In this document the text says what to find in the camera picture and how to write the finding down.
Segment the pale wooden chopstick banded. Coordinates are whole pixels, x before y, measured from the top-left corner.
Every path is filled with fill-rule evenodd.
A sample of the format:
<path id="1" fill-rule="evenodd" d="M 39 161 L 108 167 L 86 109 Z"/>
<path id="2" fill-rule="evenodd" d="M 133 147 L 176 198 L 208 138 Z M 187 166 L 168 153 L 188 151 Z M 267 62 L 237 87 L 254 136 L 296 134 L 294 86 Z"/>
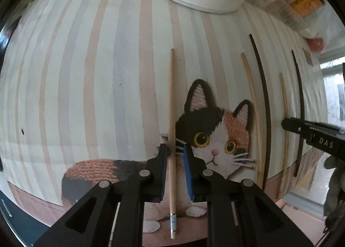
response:
<path id="1" fill-rule="evenodd" d="M 177 182 L 176 182 L 176 120 L 174 118 L 174 49 L 169 52 L 169 128 L 168 128 L 168 185 L 169 185 L 169 222 L 170 238 L 175 239 L 177 233 Z"/>

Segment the dark square chopstick short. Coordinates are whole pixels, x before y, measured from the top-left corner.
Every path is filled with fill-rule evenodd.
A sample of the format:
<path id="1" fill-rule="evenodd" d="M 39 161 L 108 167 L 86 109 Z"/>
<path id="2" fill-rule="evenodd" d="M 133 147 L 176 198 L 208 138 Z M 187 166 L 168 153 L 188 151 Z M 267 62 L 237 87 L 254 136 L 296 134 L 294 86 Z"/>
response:
<path id="1" fill-rule="evenodd" d="M 295 65 L 296 69 L 296 76 L 297 76 L 297 81 L 298 81 L 298 90 L 299 90 L 299 105 L 300 105 L 300 119 L 304 120 L 305 119 L 305 102 L 304 102 L 304 96 L 303 96 L 303 87 L 302 87 L 302 79 L 301 79 L 301 74 L 299 70 L 299 66 L 296 60 L 296 56 L 294 51 L 291 51 L 292 53 L 292 58 L 293 62 Z M 298 153 L 297 153 L 297 159 L 296 159 L 296 168 L 295 168 L 295 173 L 294 176 L 298 176 L 299 168 L 301 165 L 301 160 L 302 160 L 302 150 L 303 150 L 303 137 L 299 136 L 299 144 L 298 144 Z"/>

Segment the black thin chopstick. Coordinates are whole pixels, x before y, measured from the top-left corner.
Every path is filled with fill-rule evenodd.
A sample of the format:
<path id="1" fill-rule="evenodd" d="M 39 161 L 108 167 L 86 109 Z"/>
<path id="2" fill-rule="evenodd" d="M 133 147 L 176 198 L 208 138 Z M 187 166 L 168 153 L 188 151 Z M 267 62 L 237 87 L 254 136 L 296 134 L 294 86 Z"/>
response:
<path id="1" fill-rule="evenodd" d="M 262 190 L 265 190 L 268 181 L 268 171 L 270 168 L 270 158 L 271 158 L 271 135 L 272 135 L 272 124 L 271 124 L 271 110 L 270 110 L 270 99 L 268 94 L 267 81 L 265 78 L 265 73 L 261 61 L 257 45 L 255 43 L 252 34 L 249 35 L 253 51 L 257 60 L 257 65 L 259 68 L 260 80 L 263 89 L 264 98 L 264 108 L 265 108 L 265 155 L 264 155 L 264 172 L 263 172 L 263 185 Z"/>

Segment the grey gloved hand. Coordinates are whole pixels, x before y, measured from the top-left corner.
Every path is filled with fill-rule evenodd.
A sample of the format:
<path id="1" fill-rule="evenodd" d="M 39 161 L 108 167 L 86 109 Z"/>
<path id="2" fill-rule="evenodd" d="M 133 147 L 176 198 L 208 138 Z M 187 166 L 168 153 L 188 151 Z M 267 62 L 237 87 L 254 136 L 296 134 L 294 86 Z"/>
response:
<path id="1" fill-rule="evenodd" d="M 325 169 L 334 169 L 329 181 L 329 190 L 323 206 L 327 230 L 338 227 L 344 218 L 344 161 L 329 156 L 324 162 Z"/>

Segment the light bamboo chopstick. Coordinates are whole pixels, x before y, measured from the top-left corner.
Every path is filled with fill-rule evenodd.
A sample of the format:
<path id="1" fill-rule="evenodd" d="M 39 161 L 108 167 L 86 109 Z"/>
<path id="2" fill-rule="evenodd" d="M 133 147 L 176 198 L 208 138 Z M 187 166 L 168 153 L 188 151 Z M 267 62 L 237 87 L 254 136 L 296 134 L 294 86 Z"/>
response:
<path id="1" fill-rule="evenodd" d="M 241 53 L 241 58 L 243 61 L 243 65 L 245 67 L 246 75 L 249 82 L 249 89 L 251 93 L 252 103 L 253 103 L 253 116 L 254 116 L 254 125 L 256 128 L 256 136 L 257 136 L 257 185 L 260 188 L 263 188 L 264 184 L 264 155 L 263 155 L 263 138 L 260 128 L 260 114 L 257 109 L 257 96 L 256 90 L 254 86 L 254 80 L 251 73 L 250 65 L 247 60 L 246 54 L 244 52 Z"/>

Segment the red tomato in bag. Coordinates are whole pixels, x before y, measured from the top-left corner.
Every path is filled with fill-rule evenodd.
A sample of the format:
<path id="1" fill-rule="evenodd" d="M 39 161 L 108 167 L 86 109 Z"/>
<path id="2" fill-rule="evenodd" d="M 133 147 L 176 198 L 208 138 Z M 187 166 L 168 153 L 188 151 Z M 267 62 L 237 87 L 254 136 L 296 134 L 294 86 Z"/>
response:
<path id="1" fill-rule="evenodd" d="M 306 39 L 306 42 L 310 50 L 314 53 L 321 53 L 324 50 L 325 43 L 322 38 Z"/>

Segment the white plastic bag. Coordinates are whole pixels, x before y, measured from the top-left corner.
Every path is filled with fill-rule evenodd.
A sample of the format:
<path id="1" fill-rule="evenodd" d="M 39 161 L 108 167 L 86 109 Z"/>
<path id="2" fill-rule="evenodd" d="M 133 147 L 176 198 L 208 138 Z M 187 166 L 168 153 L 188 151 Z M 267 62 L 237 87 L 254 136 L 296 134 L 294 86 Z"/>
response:
<path id="1" fill-rule="evenodd" d="M 342 33 L 343 29 L 344 25 L 337 14 L 326 10 L 318 13 L 314 22 L 309 27 L 299 31 L 299 33 L 305 40 L 322 38 L 325 43 L 324 50 L 322 50 L 324 52 L 330 42 Z"/>

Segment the striped cat placemat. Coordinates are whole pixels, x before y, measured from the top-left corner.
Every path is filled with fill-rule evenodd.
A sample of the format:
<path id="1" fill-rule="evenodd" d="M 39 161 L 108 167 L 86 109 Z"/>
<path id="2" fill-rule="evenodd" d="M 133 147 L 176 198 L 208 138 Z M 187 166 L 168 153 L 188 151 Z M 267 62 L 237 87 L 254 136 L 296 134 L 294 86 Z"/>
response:
<path id="1" fill-rule="evenodd" d="M 125 180 L 155 157 L 169 128 L 169 52 L 174 49 L 177 145 L 189 143 L 210 170 L 257 183 L 254 80 L 265 155 L 259 51 L 271 110 L 265 192 L 294 188 L 322 151 L 285 132 L 300 117 L 293 50 L 305 118 L 326 121 L 318 58 L 303 37 L 246 0 L 231 13 L 172 0 L 21 0 L 2 5 L 1 161 L 16 204 L 52 226 L 102 179 Z"/>

